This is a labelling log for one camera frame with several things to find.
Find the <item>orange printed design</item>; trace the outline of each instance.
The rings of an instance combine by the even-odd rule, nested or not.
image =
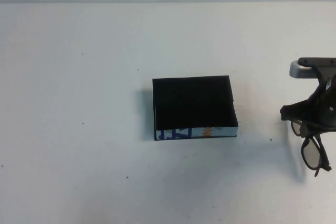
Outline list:
[[[212,127],[204,127],[202,136],[203,137],[209,137],[211,135],[212,135]]]

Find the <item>eyeglass frame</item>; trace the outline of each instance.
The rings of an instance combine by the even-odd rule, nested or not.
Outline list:
[[[330,167],[330,163],[329,163],[329,160],[328,160],[328,156],[327,156],[327,153],[326,153],[326,149],[324,148],[323,144],[322,144],[322,140],[321,140],[321,136],[320,134],[322,134],[323,132],[319,133],[319,132],[308,132],[307,130],[307,122],[303,122],[303,121],[300,121],[300,120],[290,120],[291,121],[291,128],[294,132],[294,134],[296,136],[301,136],[301,137],[305,137],[305,140],[304,142],[302,143],[302,146],[301,146],[301,155],[302,155],[302,159],[304,161],[304,163],[306,164],[306,166],[311,169],[311,170],[315,170],[315,177],[318,175],[320,169],[324,169],[326,170],[327,172],[331,170],[331,167]],[[294,130],[294,126],[293,124],[296,123],[300,126],[299,128],[299,131],[300,131],[300,134],[297,134],[297,132]],[[320,154],[320,161],[319,161],[319,165],[317,167],[312,167],[311,165],[309,165],[305,155],[304,155],[304,148],[309,144],[309,141],[312,141],[313,144],[315,145],[316,149],[318,150],[319,154]]]

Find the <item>black box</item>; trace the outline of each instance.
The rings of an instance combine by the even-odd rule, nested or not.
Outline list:
[[[237,136],[229,76],[153,79],[155,140]]]

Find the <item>sunglasses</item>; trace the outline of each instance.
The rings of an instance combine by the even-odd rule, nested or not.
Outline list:
[[[307,135],[307,124],[305,122],[292,120],[291,127],[296,136],[305,137]],[[306,166],[316,171],[315,177],[320,169],[324,169],[327,172],[331,170],[319,133],[306,136],[301,147],[301,155]]]

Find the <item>eyeglass lens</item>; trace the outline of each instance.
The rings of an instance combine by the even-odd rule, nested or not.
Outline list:
[[[292,121],[292,129],[296,136],[300,136],[300,127],[302,122],[301,121]]]
[[[308,138],[305,141],[308,141],[308,143],[303,147],[304,159],[311,168],[316,169],[320,165],[320,152],[312,139]]]

